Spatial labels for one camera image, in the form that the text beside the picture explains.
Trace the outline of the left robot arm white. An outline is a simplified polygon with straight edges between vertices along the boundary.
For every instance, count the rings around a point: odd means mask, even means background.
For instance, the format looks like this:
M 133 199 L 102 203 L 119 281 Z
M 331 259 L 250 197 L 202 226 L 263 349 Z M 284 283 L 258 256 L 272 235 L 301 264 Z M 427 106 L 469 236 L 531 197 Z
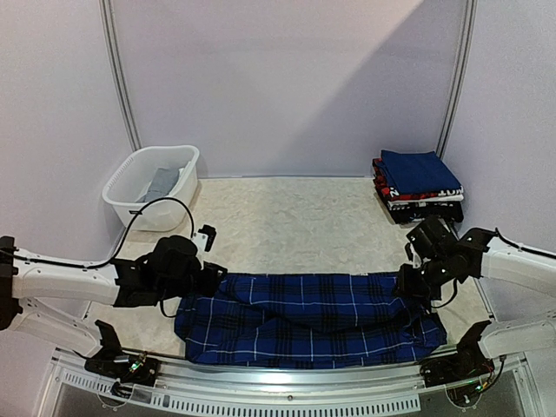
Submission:
M 20 331 L 67 348 L 111 377 L 129 370 L 115 330 L 103 321 L 89 324 L 44 303 L 44 299 L 90 301 L 112 308 L 154 307 L 191 294 L 212 296 L 228 270 L 203 256 L 212 237 L 172 235 L 134 260 L 99 264 L 32 254 L 1 239 L 1 328 Z

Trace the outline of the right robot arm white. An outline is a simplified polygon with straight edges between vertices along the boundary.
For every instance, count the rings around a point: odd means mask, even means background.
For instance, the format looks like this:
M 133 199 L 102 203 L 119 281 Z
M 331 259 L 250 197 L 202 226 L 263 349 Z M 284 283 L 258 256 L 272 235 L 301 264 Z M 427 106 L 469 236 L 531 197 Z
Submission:
M 460 338 L 449 371 L 468 378 L 484 360 L 555 347 L 555 254 L 512 242 L 499 230 L 457 236 L 437 216 L 407 234 L 408 262 L 396 293 L 432 309 L 448 283 L 478 283 L 490 316 Z

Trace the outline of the blue plaid shirt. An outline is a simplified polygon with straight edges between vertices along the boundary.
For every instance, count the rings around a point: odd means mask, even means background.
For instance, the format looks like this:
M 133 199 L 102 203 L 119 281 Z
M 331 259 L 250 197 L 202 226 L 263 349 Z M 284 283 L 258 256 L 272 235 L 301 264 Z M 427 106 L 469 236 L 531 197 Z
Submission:
M 187 361 L 337 369 L 420 361 L 447 343 L 437 314 L 394 293 L 396 274 L 227 275 L 183 298 L 174 321 Z

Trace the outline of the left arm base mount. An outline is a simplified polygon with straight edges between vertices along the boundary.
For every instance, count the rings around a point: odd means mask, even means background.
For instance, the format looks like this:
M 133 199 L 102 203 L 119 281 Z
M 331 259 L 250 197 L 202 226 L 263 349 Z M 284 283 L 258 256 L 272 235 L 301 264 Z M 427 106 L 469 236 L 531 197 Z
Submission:
M 115 397 L 128 400 L 135 385 L 153 387 L 161 362 L 147 352 L 125 354 L 115 329 L 108 323 L 95 321 L 100 331 L 100 350 L 85 360 L 84 369 L 92 374 L 111 378 L 109 392 Z

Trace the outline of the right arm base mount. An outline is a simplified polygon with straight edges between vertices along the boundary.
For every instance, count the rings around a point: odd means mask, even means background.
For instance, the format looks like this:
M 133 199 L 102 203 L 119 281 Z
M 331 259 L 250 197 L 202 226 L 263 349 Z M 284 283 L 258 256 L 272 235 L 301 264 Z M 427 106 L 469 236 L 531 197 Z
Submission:
M 502 355 L 495 365 L 480 350 L 482 332 L 491 321 L 473 324 L 462 336 L 452 354 L 419 362 L 426 387 L 444 386 L 449 401 L 459 408 L 474 407 L 481 396 L 500 379 L 506 362 Z

